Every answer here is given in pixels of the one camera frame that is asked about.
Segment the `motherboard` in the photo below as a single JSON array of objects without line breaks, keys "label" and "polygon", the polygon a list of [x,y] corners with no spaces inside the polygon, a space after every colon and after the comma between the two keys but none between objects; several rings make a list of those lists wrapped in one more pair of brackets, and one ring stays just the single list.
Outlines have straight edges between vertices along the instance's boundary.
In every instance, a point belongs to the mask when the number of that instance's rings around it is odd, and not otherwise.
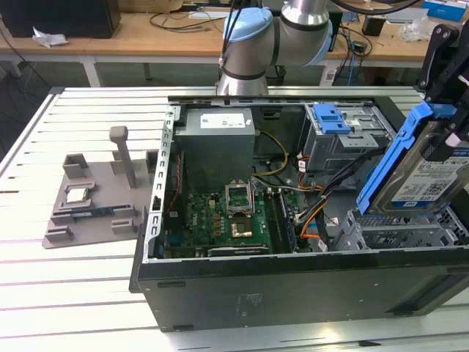
[{"label": "motherboard", "polygon": [[272,254],[284,243],[292,252],[294,232],[279,228],[292,224],[299,210],[293,192],[252,191],[245,183],[227,185],[225,192],[191,193],[185,229],[167,236],[166,251],[172,257]]}]

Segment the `floor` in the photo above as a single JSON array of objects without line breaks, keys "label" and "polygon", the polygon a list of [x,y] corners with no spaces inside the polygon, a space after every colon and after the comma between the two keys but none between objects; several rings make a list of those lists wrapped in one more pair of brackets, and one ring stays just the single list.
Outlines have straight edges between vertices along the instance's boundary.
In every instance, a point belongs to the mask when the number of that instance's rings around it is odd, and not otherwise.
[{"label": "floor", "polygon": [[[84,69],[78,63],[32,62],[31,64],[52,87],[89,86]],[[22,63],[20,69],[23,72],[20,78],[0,74],[0,160],[11,148],[49,91],[26,63]],[[218,79],[217,67],[211,64],[151,64],[150,70],[154,77],[151,81],[145,80],[142,64],[99,64],[97,69],[103,84],[108,87],[212,86]],[[319,67],[286,67],[286,69],[284,85],[311,86],[320,82],[322,70]],[[267,72],[267,76],[275,75],[274,70]],[[344,77],[338,78],[336,85],[347,85],[347,68],[342,75]],[[401,84],[413,85],[417,76],[418,70],[407,70],[405,81]],[[392,81],[397,74],[392,72],[389,77],[387,85],[398,84]],[[358,75],[352,84],[365,85],[363,75]]]}]

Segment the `power supply label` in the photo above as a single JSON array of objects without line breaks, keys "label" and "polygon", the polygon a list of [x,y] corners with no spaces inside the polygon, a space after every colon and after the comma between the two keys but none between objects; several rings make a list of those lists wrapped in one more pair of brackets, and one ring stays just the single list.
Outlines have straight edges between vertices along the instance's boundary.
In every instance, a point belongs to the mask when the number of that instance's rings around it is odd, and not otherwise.
[{"label": "power supply label", "polygon": [[244,128],[243,114],[202,114],[200,128]]},{"label": "power supply label", "polygon": [[394,195],[395,207],[414,208],[436,201],[457,179],[457,171],[469,164],[469,149],[457,149],[446,161],[422,160]]}]

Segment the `gray plastic stand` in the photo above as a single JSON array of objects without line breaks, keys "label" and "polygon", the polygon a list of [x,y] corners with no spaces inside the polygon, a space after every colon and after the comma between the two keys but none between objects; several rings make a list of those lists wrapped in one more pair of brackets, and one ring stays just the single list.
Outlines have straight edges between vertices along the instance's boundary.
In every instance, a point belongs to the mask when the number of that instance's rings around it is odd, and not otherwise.
[{"label": "gray plastic stand", "polygon": [[[110,130],[110,140],[119,149],[110,163],[87,163],[83,154],[66,156],[44,248],[130,240],[144,231],[158,151],[132,161],[127,135],[125,126]],[[83,197],[67,199],[73,189]]]}]

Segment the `cpu chip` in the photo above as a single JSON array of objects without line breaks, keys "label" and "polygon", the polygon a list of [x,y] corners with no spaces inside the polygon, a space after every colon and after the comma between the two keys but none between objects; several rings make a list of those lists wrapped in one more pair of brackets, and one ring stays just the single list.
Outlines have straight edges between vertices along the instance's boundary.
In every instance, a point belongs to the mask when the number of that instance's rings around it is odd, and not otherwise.
[{"label": "cpu chip", "polygon": [[70,189],[67,193],[67,199],[65,202],[67,204],[84,202],[88,198],[88,190],[88,188]]}]

